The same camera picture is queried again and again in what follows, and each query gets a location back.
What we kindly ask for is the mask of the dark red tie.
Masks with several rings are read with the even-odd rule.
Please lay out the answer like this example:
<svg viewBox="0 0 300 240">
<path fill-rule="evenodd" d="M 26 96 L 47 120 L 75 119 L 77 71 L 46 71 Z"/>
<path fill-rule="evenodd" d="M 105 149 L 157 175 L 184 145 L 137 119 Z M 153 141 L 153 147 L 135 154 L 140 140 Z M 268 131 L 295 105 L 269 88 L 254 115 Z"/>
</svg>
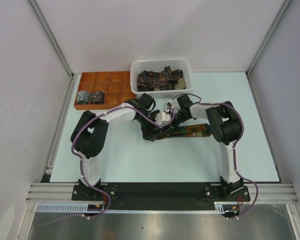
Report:
<svg viewBox="0 0 300 240">
<path fill-rule="evenodd" d="M 104 104 L 105 102 L 105 93 L 101 90 L 97 90 L 91 93 L 90 103 L 91 104 Z"/>
</svg>

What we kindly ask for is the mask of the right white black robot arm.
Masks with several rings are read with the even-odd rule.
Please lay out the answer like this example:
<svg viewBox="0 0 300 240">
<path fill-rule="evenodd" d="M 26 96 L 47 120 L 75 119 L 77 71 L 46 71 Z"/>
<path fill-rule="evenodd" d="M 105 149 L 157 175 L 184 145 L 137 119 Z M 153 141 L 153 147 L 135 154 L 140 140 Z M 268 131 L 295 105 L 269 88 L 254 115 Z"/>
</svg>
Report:
<svg viewBox="0 0 300 240">
<path fill-rule="evenodd" d="M 192 102 L 190 93 L 181 93 L 173 97 L 181 110 L 186 110 L 192 119 L 208 120 L 211 134 L 219 143 L 222 159 L 220 176 L 220 195 L 232 201 L 244 188 L 237 164 L 237 144 L 244 133 L 243 120 L 230 101 L 220 103 Z"/>
</svg>

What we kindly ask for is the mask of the orange green patterned tie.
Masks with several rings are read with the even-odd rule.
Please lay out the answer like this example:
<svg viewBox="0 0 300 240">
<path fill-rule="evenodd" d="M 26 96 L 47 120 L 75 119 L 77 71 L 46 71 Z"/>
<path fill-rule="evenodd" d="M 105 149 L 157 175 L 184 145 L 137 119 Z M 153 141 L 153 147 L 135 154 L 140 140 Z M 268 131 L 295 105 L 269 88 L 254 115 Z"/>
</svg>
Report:
<svg viewBox="0 0 300 240">
<path fill-rule="evenodd" d="M 200 123 L 170 128 L 170 133 L 166 135 L 157 136 L 155 141 L 171 138 L 201 138 L 210 137 L 212 135 L 212 130 L 208 123 Z"/>
</svg>

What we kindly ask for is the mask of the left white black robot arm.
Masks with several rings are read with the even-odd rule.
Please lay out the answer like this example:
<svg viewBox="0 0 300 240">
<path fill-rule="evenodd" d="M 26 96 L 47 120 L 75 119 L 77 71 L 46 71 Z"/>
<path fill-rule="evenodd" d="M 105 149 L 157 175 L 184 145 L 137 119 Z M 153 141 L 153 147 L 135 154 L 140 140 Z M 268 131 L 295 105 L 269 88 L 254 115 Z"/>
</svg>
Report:
<svg viewBox="0 0 300 240">
<path fill-rule="evenodd" d="M 164 111 L 154 111 L 151 108 L 155 106 L 154 98 L 144 93 L 140 98 L 125 100 L 119 106 L 99 115 L 89 110 L 81 115 L 70 141 L 72 154 L 79 157 L 80 181 L 85 185 L 83 194 L 88 199 L 95 200 L 101 193 L 101 188 L 97 185 L 101 177 L 97 170 L 96 157 L 104 148 L 109 126 L 137 121 L 142 131 L 160 132 L 172 123 L 175 112 L 171 106 L 167 106 Z"/>
</svg>

